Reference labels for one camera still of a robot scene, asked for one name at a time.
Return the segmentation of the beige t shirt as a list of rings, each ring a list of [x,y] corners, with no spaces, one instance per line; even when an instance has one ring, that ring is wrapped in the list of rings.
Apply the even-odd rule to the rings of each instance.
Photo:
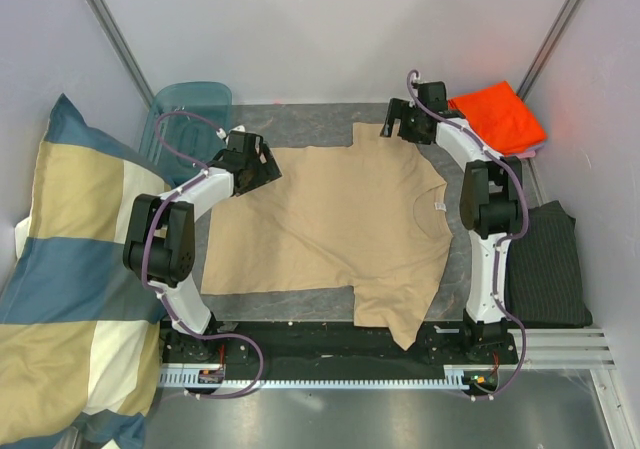
[[[342,147],[277,148],[281,177],[212,210],[201,290],[351,287],[354,323],[416,341],[452,234],[445,179],[400,138],[357,123]]]

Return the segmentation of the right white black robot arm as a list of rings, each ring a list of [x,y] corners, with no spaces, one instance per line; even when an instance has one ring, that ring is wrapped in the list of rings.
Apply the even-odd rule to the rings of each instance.
[[[464,170],[459,214],[471,242],[472,268],[457,346],[465,360],[481,362],[494,345],[507,341],[508,323],[515,320],[506,312],[504,294],[509,246],[529,226],[521,160],[491,148],[449,107],[444,82],[423,82],[412,70],[406,85],[410,98],[389,101],[380,135],[435,144]]]

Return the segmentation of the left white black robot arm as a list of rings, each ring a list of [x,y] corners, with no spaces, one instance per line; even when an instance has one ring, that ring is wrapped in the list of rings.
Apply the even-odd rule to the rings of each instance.
[[[214,316],[192,276],[195,223],[216,204],[241,196],[281,177],[263,136],[241,128],[230,131],[226,146],[176,188],[134,199],[123,251],[123,264],[166,309],[172,327],[187,334],[185,351],[208,362],[219,351],[219,338],[208,329]]]

